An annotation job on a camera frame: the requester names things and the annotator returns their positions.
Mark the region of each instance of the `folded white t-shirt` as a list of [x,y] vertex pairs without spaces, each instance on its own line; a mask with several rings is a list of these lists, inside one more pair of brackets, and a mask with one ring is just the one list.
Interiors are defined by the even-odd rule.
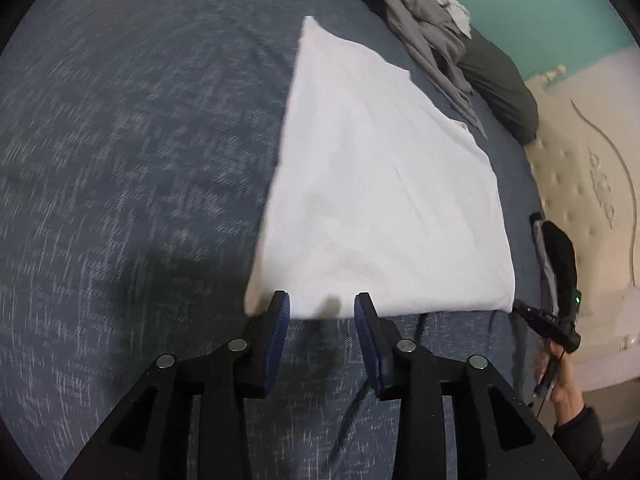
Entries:
[[466,126],[363,45],[307,16],[245,311],[286,290],[297,318],[510,311],[495,174]]

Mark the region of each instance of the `green wall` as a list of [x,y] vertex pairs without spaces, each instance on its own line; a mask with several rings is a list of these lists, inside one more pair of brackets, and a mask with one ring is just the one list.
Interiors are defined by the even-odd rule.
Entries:
[[568,73],[634,40],[608,0],[458,0],[523,78],[564,64]]

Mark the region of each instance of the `wrist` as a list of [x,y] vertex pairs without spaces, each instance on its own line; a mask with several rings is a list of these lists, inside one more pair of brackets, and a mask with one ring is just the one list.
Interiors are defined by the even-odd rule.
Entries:
[[562,399],[554,401],[554,409],[556,410],[556,426],[562,426],[574,420],[584,409],[582,392],[579,390],[568,392],[566,396],[562,396]]

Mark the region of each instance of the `person's arm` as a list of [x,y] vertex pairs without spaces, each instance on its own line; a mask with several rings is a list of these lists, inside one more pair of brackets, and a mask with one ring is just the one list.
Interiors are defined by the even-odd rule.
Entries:
[[[599,480],[607,473],[607,463],[602,455],[602,430],[596,413],[584,405],[582,391],[574,379],[574,364],[569,354],[553,342],[548,352],[560,359],[560,372],[551,392],[556,410],[554,440],[574,466],[582,480]],[[536,377],[540,380],[548,353],[536,362]]]

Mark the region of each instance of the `black sleeve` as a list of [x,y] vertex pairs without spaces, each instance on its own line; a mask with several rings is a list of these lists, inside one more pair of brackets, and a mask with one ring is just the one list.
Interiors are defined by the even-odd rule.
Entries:
[[562,426],[556,426],[554,440],[582,480],[599,480],[607,473],[602,455],[602,430],[596,413],[587,406]]

